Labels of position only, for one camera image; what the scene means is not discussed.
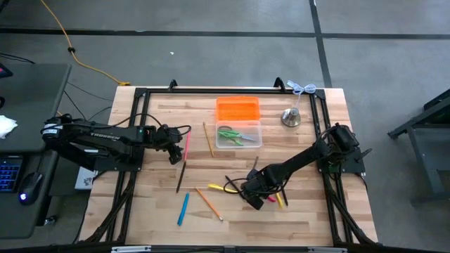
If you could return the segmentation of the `white printed box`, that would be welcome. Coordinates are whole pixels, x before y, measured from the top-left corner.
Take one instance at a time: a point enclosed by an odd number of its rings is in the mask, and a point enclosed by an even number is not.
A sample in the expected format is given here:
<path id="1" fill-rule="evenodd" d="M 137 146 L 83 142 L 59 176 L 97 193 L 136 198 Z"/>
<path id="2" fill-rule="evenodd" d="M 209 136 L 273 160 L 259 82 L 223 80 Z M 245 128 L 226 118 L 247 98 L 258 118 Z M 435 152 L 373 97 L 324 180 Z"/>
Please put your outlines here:
<path id="1" fill-rule="evenodd" d="M 84 167 L 80 167 L 77 175 L 77 180 L 75 181 L 74 189 L 91 190 L 93 187 L 94 179 L 97 175 L 97 171 L 91 171 L 89 169 L 85 169 Z"/>

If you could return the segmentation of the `silver metal bracket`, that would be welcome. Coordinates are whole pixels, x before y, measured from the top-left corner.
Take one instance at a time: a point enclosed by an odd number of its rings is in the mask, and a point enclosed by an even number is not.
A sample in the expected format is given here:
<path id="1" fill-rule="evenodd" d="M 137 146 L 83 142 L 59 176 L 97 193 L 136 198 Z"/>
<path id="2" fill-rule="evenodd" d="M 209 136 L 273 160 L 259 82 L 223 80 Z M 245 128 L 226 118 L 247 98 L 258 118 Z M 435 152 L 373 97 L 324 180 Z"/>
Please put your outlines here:
<path id="1" fill-rule="evenodd" d="M 110 253 L 151 253 L 150 245 L 113 247 Z"/>
<path id="2" fill-rule="evenodd" d="M 309 247 L 308 253 L 348 253 L 347 249 L 339 247 Z"/>

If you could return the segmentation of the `black side desk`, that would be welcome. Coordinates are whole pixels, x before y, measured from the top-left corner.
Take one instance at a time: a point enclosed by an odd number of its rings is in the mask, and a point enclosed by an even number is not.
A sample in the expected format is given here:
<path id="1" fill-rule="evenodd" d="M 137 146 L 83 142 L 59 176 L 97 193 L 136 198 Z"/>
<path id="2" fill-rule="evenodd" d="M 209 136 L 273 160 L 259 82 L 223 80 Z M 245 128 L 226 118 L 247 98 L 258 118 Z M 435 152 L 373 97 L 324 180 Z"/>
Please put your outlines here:
<path id="1" fill-rule="evenodd" d="M 30 237 L 36 226 L 44 224 L 51 198 L 49 189 L 58 163 L 58 154 L 46 151 L 41 154 L 22 154 L 22 174 L 14 193 L 0 193 L 0 239 Z M 19 203 L 18 191 L 23 179 L 32 172 L 44 175 L 39 197 L 32 205 Z"/>

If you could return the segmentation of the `black computer mouse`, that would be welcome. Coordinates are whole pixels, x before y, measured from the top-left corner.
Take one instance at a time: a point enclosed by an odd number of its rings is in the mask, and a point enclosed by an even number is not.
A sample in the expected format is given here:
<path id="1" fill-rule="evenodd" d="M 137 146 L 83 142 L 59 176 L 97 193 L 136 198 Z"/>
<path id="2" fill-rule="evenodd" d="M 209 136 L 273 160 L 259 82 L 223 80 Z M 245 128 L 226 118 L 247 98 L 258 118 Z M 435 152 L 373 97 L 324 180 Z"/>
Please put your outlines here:
<path id="1" fill-rule="evenodd" d="M 37 200 L 43 179 L 44 175 L 39 172 L 32 172 L 23 179 L 18 191 L 20 204 L 32 205 Z"/>

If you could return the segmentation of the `yellow highlighter pen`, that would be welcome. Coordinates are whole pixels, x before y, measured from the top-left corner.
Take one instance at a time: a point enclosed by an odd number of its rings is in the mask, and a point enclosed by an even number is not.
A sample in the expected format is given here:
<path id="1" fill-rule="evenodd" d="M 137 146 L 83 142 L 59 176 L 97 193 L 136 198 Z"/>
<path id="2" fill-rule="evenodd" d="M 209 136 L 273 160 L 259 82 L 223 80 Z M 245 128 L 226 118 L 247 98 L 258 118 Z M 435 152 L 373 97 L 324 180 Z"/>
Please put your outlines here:
<path id="1" fill-rule="evenodd" d="M 236 191 L 236 190 L 229 189 L 229 188 L 224 188 L 223 186 L 219 186 L 219 185 L 214 184 L 214 183 L 207 184 L 207 187 L 211 188 L 211 189 L 215 189 L 215 190 L 220 190 L 220 191 L 223 191 L 225 193 L 238 194 L 238 191 Z"/>

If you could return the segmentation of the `backlit keyboard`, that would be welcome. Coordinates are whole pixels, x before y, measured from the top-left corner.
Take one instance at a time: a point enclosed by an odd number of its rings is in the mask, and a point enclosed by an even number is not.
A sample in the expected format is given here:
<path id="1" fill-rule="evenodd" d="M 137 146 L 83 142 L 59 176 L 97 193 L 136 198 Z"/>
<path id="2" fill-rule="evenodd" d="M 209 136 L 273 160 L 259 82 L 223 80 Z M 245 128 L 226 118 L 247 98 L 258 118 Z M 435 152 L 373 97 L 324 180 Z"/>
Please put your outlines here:
<path id="1" fill-rule="evenodd" d="M 0 193 L 14 193 L 17 190 L 23 161 L 20 155 L 0 156 Z"/>

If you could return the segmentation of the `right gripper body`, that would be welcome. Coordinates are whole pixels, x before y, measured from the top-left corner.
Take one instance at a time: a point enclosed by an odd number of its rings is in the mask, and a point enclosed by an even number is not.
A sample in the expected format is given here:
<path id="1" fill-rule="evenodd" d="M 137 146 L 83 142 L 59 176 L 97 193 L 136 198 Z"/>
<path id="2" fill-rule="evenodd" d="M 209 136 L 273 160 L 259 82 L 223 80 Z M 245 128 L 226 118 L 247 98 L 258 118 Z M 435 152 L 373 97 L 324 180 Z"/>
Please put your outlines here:
<path id="1" fill-rule="evenodd" d="M 267 199 L 270 196 L 269 187 L 262 173 L 252 169 L 246 179 L 247 181 L 242 183 L 242 191 L 246 198 L 259 197 Z"/>

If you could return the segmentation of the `black metal stand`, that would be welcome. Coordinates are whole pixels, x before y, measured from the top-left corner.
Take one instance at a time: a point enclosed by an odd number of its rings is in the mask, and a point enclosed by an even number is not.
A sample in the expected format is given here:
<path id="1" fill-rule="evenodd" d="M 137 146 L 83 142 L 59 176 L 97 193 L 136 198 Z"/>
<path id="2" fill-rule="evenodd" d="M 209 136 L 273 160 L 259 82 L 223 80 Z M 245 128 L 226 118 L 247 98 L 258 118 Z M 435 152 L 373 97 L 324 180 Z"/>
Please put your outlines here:
<path id="1" fill-rule="evenodd" d="M 389 131 L 396 139 L 409 136 L 419 167 L 425 172 L 432 193 L 411 201 L 413 205 L 450 200 L 450 190 L 442 183 L 440 172 L 450 172 L 450 89 L 439 94 L 423 106 L 423 111 Z"/>

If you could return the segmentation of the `yellow wooden pencil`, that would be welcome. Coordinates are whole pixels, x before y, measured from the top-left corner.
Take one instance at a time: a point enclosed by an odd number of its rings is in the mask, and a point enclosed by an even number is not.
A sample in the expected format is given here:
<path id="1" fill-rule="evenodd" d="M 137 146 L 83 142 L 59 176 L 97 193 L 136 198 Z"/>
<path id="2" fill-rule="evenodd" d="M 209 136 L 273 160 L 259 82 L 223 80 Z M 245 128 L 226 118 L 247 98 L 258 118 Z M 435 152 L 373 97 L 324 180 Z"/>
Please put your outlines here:
<path id="1" fill-rule="evenodd" d="M 211 156 L 214 158 L 214 151 L 213 151 L 212 144 L 211 144 L 211 140 L 210 140 L 210 137 L 209 137 L 209 134 L 208 134 L 208 131 L 207 131 L 207 125 L 206 125 L 206 122 L 203 122 L 203 123 L 202 123 L 202 126 L 203 126 L 203 130 L 204 130 L 204 132 L 205 132 L 205 137 L 206 137 L 206 139 L 207 139 L 207 144 L 208 144 L 208 148 L 209 148 L 209 150 L 210 150 L 210 154 L 211 154 Z"/>

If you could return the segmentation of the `clear plastic supply box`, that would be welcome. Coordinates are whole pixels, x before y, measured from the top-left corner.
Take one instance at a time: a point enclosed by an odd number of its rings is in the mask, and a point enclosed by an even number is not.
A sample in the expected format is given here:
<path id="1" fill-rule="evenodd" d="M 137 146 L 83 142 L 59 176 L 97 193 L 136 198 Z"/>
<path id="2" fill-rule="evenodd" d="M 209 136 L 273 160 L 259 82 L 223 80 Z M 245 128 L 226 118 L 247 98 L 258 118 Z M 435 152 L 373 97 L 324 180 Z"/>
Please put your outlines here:
<path id="1" fill-rule="evenodd" d="M 245 135 L 251 136 L 255 141 L 248 141 L 242 138 L 238 138 L 243 146 L 237 146 L 229 142 L 223 142 L 219 139 L 217 132 L 220 126 L 230 126 L 234 130 L 237 130 Z M 262 126 L 259 121 L 247 120 L 247 121 L 218 121 L 216 123 L 216 146 L 221 149 L 234 149 L 234 148 L 260 148 L 262 146 Z"/>

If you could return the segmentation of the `orange plastic box lid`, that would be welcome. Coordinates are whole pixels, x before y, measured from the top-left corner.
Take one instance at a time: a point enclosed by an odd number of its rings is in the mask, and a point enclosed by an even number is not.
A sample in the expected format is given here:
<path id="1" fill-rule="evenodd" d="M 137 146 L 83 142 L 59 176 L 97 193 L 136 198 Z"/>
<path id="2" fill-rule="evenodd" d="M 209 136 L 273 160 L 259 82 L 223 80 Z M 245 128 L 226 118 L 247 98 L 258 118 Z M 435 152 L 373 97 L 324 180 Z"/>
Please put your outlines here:
<path id="1" fill-rule="evenodd" d="M 255 96 L 222 96 L 216 99 L 217 121 L 260 120 L 259 99 Z"/>

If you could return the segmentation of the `blue pen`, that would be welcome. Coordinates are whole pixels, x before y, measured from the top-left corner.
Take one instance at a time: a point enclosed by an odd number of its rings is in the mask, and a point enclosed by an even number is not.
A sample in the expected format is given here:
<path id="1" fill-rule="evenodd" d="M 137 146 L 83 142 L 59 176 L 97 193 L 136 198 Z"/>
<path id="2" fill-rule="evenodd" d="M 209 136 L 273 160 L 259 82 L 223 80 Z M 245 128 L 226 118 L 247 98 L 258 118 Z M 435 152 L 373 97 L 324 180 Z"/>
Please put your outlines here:
<path id="1" fill-rule="evenodd" d="M 184 220 L 184 217 L 185 217 L 185 214 L 186 214 L 186 209 L 187 209 L 187 206 L 188 206 L 189 198 L 190 198 L 190 193 L 186 193 L 185 198 L 184 198 L 184 202 L 183 202 L 183 205 L 182 205 L 182 208 L 181 208 L 181 212 L 180 212 L 179 218 L 178 218 L 177 223 L 176 223 L 178 226 L 181 226 L 182 223 L 183 223 L 183 220 Z"/>

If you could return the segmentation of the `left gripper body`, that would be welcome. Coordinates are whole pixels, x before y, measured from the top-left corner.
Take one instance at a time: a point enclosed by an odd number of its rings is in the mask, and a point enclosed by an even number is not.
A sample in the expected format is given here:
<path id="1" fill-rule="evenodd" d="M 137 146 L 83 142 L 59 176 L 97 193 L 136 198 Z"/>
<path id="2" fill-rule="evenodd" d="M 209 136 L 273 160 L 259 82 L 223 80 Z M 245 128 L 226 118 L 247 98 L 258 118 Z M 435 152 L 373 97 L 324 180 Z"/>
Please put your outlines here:
<path id="1" fill-rule="evenodd" d="M 181 132 L 175 127 L 163 124 L 156 132 L 156 149 L 181 151 L 178 144 L 183 140 Z"/>

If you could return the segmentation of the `orange pencil with red eraser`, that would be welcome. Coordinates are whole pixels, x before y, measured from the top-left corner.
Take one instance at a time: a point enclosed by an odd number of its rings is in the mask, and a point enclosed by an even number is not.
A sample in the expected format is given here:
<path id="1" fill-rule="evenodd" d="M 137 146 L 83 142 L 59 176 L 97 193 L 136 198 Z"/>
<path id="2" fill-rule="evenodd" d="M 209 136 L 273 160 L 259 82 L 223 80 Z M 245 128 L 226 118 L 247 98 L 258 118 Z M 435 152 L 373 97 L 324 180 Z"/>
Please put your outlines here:
<path id="1" fill-rule="evenodd" d="M 217 211 L 217 209 L 213 206 L 213 204 L 207 199 L 207 197 L 203 194 L 203 192 L 201 191 L 201 189 L 195 187 L 195 190 L 198 192 L 198 194 L 200 195 L 200 197 L 205 201 L 206 205 L 214 212 L 214 214 L 216 215 L 216 217 L 217 217 L 220 221 L 224 221 L 224 219 L 222 218 L 221 214 Z"/>

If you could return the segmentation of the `white crumpled tissue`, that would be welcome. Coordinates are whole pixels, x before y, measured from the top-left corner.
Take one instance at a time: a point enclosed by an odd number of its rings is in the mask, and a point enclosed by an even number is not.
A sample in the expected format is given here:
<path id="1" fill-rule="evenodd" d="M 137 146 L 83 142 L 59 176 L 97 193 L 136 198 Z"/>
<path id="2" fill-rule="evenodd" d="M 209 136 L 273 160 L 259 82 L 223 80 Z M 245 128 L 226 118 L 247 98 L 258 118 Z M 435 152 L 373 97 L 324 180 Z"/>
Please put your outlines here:
<path id="1" fill-rule="evenodd" d="M 14 119 L 0 115 L 0 139 L 5 139 L 5 137 L 17 126 L 18 124 Z"/>

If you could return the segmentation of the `green pen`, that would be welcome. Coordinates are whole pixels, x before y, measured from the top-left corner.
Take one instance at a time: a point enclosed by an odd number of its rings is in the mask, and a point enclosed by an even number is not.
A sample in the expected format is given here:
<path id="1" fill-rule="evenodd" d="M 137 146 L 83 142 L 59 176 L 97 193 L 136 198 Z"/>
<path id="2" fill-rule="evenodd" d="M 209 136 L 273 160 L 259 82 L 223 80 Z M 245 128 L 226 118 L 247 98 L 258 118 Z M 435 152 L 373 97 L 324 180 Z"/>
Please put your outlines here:
<path id="1" fill-rule="evenodd" d="M 223 142 L 226 141 L 226 142 L 232 143 L 232 144 L 237 145 L 237 146 L 243 146 L 243 143 L 240 142 L 239 140 L 237 140 L 237 139 L 234 138 L 234 137 L 220 136 L 219 139 L 220 139 L 221 141 L 223 141 Z"/>

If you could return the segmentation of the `dark grey desk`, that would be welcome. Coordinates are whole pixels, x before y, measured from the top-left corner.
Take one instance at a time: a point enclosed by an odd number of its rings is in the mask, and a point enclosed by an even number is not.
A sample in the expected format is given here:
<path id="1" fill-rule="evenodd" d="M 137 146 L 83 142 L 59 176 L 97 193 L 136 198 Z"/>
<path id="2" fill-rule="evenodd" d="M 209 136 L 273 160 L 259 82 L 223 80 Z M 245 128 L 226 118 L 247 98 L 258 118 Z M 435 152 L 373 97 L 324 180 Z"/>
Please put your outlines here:
<path id="1" fill-rule="evenodd" d="M 0 79 L 6 99 L 0 115 L 17 123 L 4 139 L 0 153 L 35 153 L 44 149 L 40 131 L 56 115 L 72 66 L 69 64 L 10 64 L 13 75 Z"/>

